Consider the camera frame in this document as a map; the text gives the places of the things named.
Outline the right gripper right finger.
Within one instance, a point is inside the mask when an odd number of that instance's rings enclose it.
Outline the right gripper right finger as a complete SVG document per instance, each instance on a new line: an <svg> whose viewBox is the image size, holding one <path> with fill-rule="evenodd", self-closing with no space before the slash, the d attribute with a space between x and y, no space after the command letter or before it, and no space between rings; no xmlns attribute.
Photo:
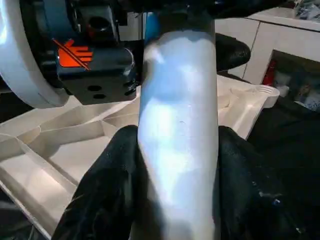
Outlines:
<svg viewBox="0 0 320 240"><path fill-rule="evenodd" d="M298 205L262 155L229 127L219 127L221 239L306 240Z"/></svg>

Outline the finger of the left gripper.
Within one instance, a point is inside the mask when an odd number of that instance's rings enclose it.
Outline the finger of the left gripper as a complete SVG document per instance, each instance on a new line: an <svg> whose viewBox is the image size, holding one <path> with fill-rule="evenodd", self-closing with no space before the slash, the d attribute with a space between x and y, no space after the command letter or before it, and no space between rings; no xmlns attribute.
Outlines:
<svg viewBox="0 0 320 240"><path fill-rule="evenodd" d="M228 71L246 64L251 58L247 44L234 37L216 34L216 70Z"/></svg>
<svg viewBox="0 0 320 240"><path fill-rule="evenodd" d="M190 18L206 16L214 0L150 0L149 11L160 16L186 15Z"/></svg>

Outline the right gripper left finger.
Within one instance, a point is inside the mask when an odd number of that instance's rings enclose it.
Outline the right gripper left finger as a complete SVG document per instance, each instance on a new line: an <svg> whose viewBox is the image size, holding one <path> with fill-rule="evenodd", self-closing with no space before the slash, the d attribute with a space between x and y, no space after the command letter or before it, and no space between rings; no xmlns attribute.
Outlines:
<svg viewBox="0 0 320 240"><path fill-rule="evenodd" d="M55 240L127 240L134 218L138 127L119 129L80 180Z"/></svg>

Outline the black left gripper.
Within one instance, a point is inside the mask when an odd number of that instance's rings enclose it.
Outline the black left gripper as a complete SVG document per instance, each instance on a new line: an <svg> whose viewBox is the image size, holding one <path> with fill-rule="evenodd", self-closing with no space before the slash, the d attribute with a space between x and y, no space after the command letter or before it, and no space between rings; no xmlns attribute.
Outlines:
<svg viewBox="0 0 320 240"><path fill-rule="evenodd" d="M127 0L23 0L40 75L83 105L135 98L143 67L142 15Z"/></svg>

